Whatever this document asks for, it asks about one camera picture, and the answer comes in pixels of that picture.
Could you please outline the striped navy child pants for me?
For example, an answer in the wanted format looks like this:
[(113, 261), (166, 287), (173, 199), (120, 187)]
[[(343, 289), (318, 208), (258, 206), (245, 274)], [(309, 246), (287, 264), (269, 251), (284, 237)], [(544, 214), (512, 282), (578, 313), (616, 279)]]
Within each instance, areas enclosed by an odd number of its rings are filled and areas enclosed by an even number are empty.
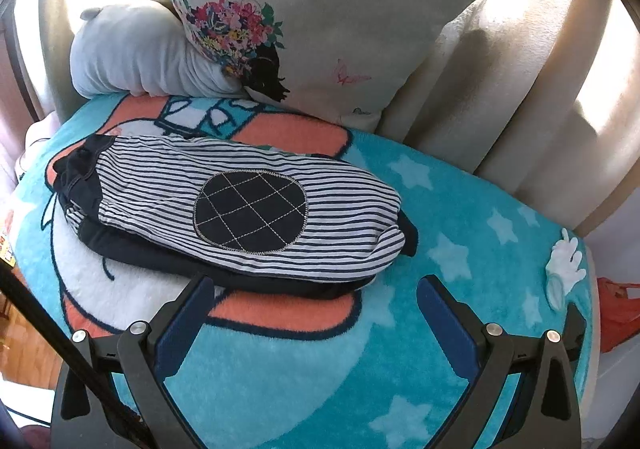
[(90, 250), (226, 289), (336, 299), (418, 249), (398, 192), (329, 156), (92, 135), (52, 169), (65, 219)]

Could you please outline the teal cartoon fleece blanket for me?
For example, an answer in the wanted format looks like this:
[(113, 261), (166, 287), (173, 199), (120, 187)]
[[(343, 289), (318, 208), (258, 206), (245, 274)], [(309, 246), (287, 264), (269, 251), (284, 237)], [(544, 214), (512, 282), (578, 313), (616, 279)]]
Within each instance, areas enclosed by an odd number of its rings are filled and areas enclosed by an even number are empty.
[(211, 135), (333, 155), (401, 196), (419, 231), (363, 290), (332, 302), (220, 292), (172, 398), (211, 448), (421, 448), (464, 391), (416, 303), (435, 275), (485, 322), (537, 337), (559, 330), (547, 301), (555, 244), (584, 244), (491, 183), (402, 144), (253, 101), (97, 97), (44, 146), (1, 201), (1, 229), (38, 301), (66, 331), (94, 336), (152, 317), (184, 280), (135, 273), (81, 244), (55, 205), (52, 165), (92, 134)]

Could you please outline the red plastic bag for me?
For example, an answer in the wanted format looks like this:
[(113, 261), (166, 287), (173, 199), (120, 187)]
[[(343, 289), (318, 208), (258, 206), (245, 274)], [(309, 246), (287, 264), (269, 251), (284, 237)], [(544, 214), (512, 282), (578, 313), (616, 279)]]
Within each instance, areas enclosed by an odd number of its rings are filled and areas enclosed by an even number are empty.
[(618, 283), (598, 279), (601, 323), (601, 353), (608, 353), (639, 334), (640, 307), (638, 297), (630, 297), (629, 289), (638, 283)]

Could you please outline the light grey plush cushion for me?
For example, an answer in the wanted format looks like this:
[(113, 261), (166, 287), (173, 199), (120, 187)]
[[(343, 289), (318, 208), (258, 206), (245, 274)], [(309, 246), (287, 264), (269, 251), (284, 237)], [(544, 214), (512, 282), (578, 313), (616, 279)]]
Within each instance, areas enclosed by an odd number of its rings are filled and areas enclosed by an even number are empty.
[(70, 46), (70, 78), (78, 94), (244, 98), (239, 80), (203, 57), (182, 24), (156, 1), (91, 8)]

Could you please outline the beige floral print pillow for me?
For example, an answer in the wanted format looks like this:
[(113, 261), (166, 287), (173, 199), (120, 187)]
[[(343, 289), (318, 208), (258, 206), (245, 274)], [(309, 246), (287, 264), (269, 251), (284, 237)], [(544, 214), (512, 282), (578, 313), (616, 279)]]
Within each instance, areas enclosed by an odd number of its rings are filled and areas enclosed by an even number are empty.
[(172, 0), (202, 56), (253, 99), (371, 131), (476, 0)]

